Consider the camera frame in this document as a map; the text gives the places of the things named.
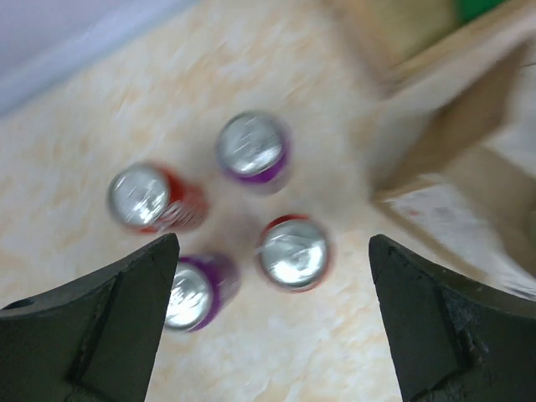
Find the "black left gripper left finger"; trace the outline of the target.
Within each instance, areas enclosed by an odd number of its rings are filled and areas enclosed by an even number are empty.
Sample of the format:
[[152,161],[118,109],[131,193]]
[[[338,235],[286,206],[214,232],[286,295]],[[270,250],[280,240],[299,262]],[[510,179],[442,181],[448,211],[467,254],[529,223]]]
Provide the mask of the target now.
[[179,243],[128,256],[1,310],[3,401],[143,401]]

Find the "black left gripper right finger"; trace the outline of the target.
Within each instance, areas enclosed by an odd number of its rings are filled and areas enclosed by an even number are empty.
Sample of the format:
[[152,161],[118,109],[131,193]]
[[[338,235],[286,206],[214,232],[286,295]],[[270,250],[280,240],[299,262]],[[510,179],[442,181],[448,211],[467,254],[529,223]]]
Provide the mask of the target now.
[[371,274],[404,401],[533,401],[535,303],[429,261],[383,234]]

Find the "purple soda can front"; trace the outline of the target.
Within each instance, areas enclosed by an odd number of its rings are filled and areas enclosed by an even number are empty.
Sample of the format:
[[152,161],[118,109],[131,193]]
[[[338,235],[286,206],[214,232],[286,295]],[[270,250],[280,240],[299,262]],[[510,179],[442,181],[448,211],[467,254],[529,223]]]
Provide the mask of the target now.
[[240,273],[235,262],[219,252],[179,258],[164,327],[194,332],[209,325],[237,295]]

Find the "purple soda can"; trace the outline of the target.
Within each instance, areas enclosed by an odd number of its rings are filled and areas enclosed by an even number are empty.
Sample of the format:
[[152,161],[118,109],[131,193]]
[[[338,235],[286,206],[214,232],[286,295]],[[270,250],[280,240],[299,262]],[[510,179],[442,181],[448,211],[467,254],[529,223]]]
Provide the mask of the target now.
[[194,332],[209,325],[237,295],[240,273],[235,262],[219,252],[179,258],[164,327]]
[[277,193],[291,168],[290,127],[266,111],[243,111],[220,130],[215,144],[222,173],[259,193]]

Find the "red cola can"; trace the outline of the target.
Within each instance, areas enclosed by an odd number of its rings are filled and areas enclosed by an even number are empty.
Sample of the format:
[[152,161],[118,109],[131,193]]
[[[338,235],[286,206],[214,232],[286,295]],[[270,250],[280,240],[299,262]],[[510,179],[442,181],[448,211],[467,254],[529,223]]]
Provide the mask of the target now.
[[154,162],[120,171],[108,186],[106,203],[116,222],[140,233],[195,229],[209,214],[202,187]]

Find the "red soda can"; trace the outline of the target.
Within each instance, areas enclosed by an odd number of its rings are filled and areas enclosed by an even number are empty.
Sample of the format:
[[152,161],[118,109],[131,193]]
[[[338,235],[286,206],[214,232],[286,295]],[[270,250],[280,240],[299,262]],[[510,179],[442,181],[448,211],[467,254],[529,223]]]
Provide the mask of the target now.
[[255,248],[259,272],[288,292],[310,291],[328,276],[333,245],[325,227],[307,214],[284,214],[260,232]]

